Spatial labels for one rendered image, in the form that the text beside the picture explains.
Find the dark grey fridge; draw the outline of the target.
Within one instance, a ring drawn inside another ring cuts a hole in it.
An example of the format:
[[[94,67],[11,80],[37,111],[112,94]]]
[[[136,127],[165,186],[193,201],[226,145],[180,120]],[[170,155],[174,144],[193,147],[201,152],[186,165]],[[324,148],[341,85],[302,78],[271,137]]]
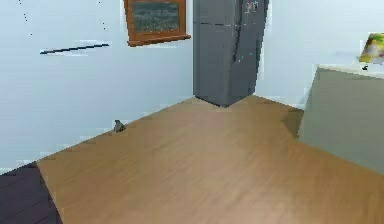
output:
[[[258,0],[255,13],[246,12],[246,1],[193,0],[193,94],[220,107],[255,93],[270,0]]]

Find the black wall bar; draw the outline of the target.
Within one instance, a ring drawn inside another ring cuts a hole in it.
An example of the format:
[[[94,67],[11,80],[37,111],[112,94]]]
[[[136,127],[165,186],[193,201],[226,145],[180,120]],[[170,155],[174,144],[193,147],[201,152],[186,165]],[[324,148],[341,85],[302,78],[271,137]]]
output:
[[[62,49],[44,50],[44,51],[39,52],[39,54],[40,54],[40,55],[46,55],[46,54],[62,53],[62,52],[77,51],[77,50],[84,50],[84,49],[109,47],[109,46],[110,46],[109,44],[103,43],[103,44],[95,44],[95,45],[86,45],[86,46],[79,46],[79,47],[71,47],[71,48],[62,48]]]

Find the yellow green box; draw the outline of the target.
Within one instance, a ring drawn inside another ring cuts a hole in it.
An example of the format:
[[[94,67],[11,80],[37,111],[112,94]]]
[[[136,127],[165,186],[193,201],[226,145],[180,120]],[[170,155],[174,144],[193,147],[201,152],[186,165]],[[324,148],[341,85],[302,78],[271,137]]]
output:
[[[371,33],[359,57],[361,63],[384,63],[384,33]]]

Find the pale green counter cabinet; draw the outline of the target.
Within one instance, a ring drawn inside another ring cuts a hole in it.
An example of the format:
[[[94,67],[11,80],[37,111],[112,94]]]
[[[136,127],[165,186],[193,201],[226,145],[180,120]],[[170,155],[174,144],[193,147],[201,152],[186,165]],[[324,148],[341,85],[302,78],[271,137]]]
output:
[[[384,71],[318,66],[298,139],[384,175]]]

